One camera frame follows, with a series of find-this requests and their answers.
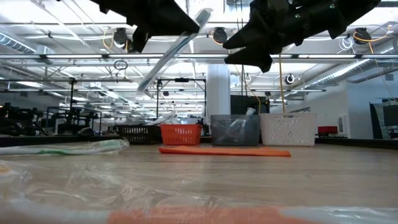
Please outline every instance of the orange object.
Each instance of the orange object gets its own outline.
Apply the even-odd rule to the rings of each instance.
[[[267,147],[251,148],[251,149],[236,149],[236,148],[219,148],[219,147],[161,147],[161,153],[167,154],[195,154],[195,155],[229,155],[229,156],[287,156],[290,157],[289,151],[280,151],[276,149],[269,149]]]
[[[163,144],[196,145],[200,143],[199,124],[161,124]]]
[[[160,207],[112,213],[107,224],[316,224],[283,216],[276,208]]]

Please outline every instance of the yellow cable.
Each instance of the yellow cable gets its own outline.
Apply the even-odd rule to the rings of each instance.
[[[107,29],[105,28],[105,30],[104,30],[104,37],[106,36],[106,31],[107,31]],[[105,39],[102,39],[102,43],[104,44],[104,46],[105,46],[107,49],[111,49],[111,48],[113,47],[113,36],[112,36],[111,46],[106,45]]]
[[[241,74],[241,72],[239,71],[239,69],[238,69],[238,67],[236,65],[235,65],[235,68],[236,68],[236,71],[238,71],[239,76],[244,75],[244,74]],[[246,77],[243,77],[243,78],[244,78],[244,86],[246,87],[246,89],[250,90],[250,92],[257,98],[257,100],[259,102],[259,115],[260,115],[260,112],[261,112],[261,100],[260,100],[260,98],[258,98],[256,96],[256,94],[254,94],[254,92],[250,89],[250,87],[248,87],[248,84],[246,83]]]
[[[388,31],[386,32],[386,34],[384,35],[384,37],[380,37],[380,38],[378,38],[378,39],[376,39],[376,40],[364,40],[364,39],[361,39],[361,38],[359,38],[359,37],[356,37],[355,36],[355,34],[357,34],[358,32],[355,32],[354,33],[354,38],[355,39],[357,39],[357,40],[360,40],[360,41],[363,41],[363,42],[376,42],[376,41],[379,41],[379,40],[382,40],[382,39],[384,39],[384,38],[386,38],[387,37],[387,35],[389,34],[388,33]]]
[[[369,43],[369,48],[371,49],[372,54],[374,54],[373,47],[372,47],[372,44],[371,44],[371,43]],[[379,64],[377,63],[377,60],[376,60],[376,59],[374,60],[374,62],[376,63],[377,69],[380,69]],[[387,83],[386,83],[384,77],[383,77],[382,75],[381,75],[380,77],[381,77],[381,79],[383,80],[384,86],[386,87],[387,91],[390,93],[392,99],[395,101],[396,104],[398,104],[398,101],[396,100],[396,98],[395,98],[394,95],[392,94],[392,92],[391,92],[390,88],[388,87],[388,85],[387,85]]]
[[[280,56],[280,54],[279,54],[279,83],[280,83],[280,95],[282,96],[282,106],[284,109],[284,113],[286,113],[284,87],[282,85],[282,57]]]
[[[250,87],[248,87],[248,84],[246,83],[246,77],[243,77],[244,78],[244,86],[246,87],[246,89],[249,89],[250,90],[250,92],[257,98],[257,100],[259,101],[259,115],[260,115],[260,112],[261,112],[261,100],[256,96],[256,94],[254,94],[254,92],[250,89]]]
[[[372,48],[372,43],[370,43],[370,42],[369,42],[369,47],[370,47],[370,49],[371,49],[372,54],[374,54],[373,48]]]

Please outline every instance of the white basket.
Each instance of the white basket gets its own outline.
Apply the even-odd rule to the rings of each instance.
[[[261,114],[261,137],[266,146],[314,146],[315,113]]]

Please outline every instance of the plastic sheet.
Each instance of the plastic sheet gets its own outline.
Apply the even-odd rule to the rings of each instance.
[[[0,148],[0,155],[33,155],[33,154],[56,154],[56,155],[84,155],[104,152],[117,152],[129,147],[124,140],[106,140],[88,142],[74,145],[39,145],[39,146],[15,146]]]
[[[259,135],[259,126],[256,129],[254,127],[250,127],[248,124],[253,124],[250,115],[253,115],[256,112],[253,108],[248,108],[245,116],[240,116],[238,119],[230,123],[231,119],[235,116],[228,115],[218,115],[215,118],[219,118],[213,120],[211,119],[211,129],[212,131],[216,131],[213,133],[213,144],[217,145],[228,145],[237,144],[237,145],[257,145],[258,144],[258,135]]]
[[[162,115],[160,118],[147,123],[146,125],[159,125],[159,124],[180,124],[175,118],[176,113],[173,111],[168,114]]]
[[[393,208],[271,207],[153,189],[140,183],[139,176],[116,175],[110,166],[70,164],[54,169],[0,161],[0,223],[393,224],[398,220],[398,209]]]

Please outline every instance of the black basket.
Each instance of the black basket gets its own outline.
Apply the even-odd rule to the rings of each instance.
[[[118,125],[119,135],[130,144],[157,144],[162,142],[159,126]]]
[[[210,119],[213,145],[257,146],[259,144],[259,115],[211,115]]]

